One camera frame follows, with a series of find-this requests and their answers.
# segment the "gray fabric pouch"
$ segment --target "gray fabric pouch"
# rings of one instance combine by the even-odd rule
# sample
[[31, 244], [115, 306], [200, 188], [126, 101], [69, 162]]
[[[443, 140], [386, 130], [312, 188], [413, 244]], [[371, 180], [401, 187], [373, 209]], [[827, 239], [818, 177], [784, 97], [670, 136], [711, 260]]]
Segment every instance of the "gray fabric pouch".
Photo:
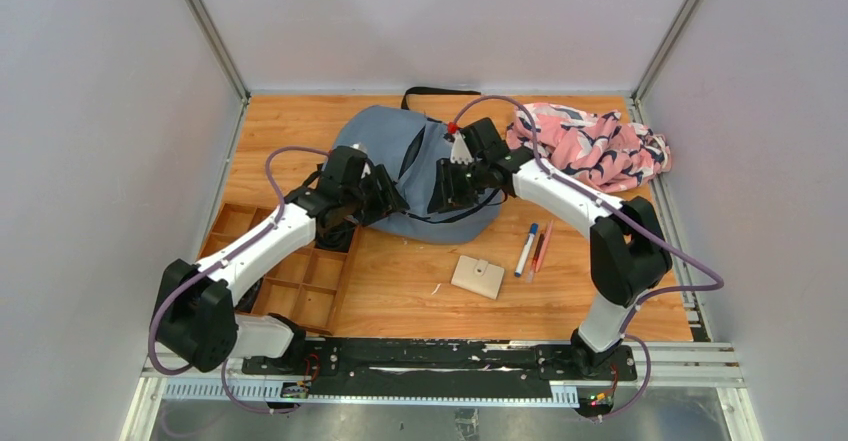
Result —
[[464, 211], [428, 214], [436, 183], [436, 162], [449, 158], [447, 125], [415, 111], [371, 106], [353, 117], [333, 147], [359, 144], [374, 164], [383, 164], [409, 204], [406, 213], [394, 213], [371, 227], [432, 244], [467, 243], [500, 213], [503, 196], [488, 190], [479, 204]]

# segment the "pink pencil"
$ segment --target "pink pencil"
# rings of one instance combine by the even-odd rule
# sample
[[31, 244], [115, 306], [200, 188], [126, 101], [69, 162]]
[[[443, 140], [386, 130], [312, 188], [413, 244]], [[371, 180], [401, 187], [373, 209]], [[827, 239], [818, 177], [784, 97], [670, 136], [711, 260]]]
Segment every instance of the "pink pencil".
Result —
[[548, 228], [545, 230], [545, 242], [542, 243], [542, 252], [539, 253], [539, 260], [536, 261], [536, 272], [542, 270], [542, 261], [545, 260], [545, 253], [548, 252], [548, 243], [551, 242], [551, 235], [554, 234], [554, 220], [548, 223]]

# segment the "black strap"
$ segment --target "black strap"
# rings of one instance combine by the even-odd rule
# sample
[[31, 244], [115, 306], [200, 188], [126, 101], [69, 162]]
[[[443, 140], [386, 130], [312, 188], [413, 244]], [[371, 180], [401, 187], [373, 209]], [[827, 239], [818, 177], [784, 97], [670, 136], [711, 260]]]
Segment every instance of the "black strap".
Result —
[[487, 196], [486, 199], [484, 199], [483, 202], [478, 204], [477, 206], [474, 206], [473, 208], [471, 208], [467, 211], [463, 211], [463, 212], [457, 214], [456, 216], [451, 216], [450, 218], [443, 219], [441, 221], [431, 221], [430, 218], [425, 218], [423, 216], [418, 216], [417, 214], [412, 214], [412, 213], [403, 213], [403, 214], [409, 216], [410, 218], [412, 218], [416, 221], [424, 221], [425, 223], [428, 223], [428, 224], [455, 223], [455, 222], [459, 221], [460, 219], [467, 218], [467, 217], [471, 216], [472, 214], [476, 213], [477, 211], [480, 211], [481, 209], [485, 208], [486, 206], [489, 206], [489, 203], [493, 199], [495, 199], [495, 196], [497, 196], [498, 193], [500, 193], [500, 192], [501, 192], [500, 189], [496, 189], [496, 190], [492, 191], [492, 194]]
[[457, 89], [442, 89], [442, 88], [428, 88], [427, 86], [413, 86], [406, 90], [403, 93], [403, 99], [400, 101], [400, 109], [405, 109], [409, 111], [409, 103], [407, 102], [407, 98], [410, 94], [476, 94], [480, 95], [480, 91], [460, 91]]

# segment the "pen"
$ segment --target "pen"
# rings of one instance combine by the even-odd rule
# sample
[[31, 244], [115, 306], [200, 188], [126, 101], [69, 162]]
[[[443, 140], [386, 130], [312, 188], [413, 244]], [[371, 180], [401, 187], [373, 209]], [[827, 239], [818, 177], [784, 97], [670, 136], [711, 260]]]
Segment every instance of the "pen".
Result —
[[533, 282], [533, 276], [535, 276], [536, 266], [538, 266], [537, 261], [539, 261], [539, 251], [542, 250], [542, 245], [545, 242], [545, 233], [539, 235], [539, 241], [536, 242], [536, 251], [533, 253], [533, 261], [530, 261], [530, 274], [527, 275], [527, 282]]
[[533, 247], [533, 238], [536, 237], [536, 230], [538, 229], [538, 224], [533, 223], [530, 225], [530, 232], [527, 233], [527, 242], [524, 243], [524, 249], [521, 250], [521, 257], [518, 258], [518, 266], [515, 267], [516, 278], [520, 277], [524, 271], [524, 264], [527, 263], [527, 256], [530, 254], [530, 248]]
[[551, 235], [554, 234], [554, 220], [552, 219], [550, 223], [548, 223], [548, 229], [542, 234], [545, 237], [544, 244], [542, 243], [542, 238], [539, 238], [539, 244], [542, 245], [542, 252], [539, 253], [539, 260], [536, 261], [536, 271], [542, 270], [542, 261], [545, 260], [545, 253], [548, 252], [548, 243], [551, 242]]

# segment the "wooden tray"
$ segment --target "wooden tray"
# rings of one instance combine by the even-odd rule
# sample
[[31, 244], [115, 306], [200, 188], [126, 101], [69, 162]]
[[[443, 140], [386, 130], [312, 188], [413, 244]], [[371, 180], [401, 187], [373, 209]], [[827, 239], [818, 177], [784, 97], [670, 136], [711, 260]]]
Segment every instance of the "wooden tray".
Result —
[[[258, 225], [272, 209], [225, 203], [207, 236], [200, 257], [208, 256]], [[332, 335], [350, 280], [359, 244], [356, 229], [347, 253], [326, 251], [311, 243], [274, 266], [261, 280], [251, 314], [276, 313], [309, 332]]]

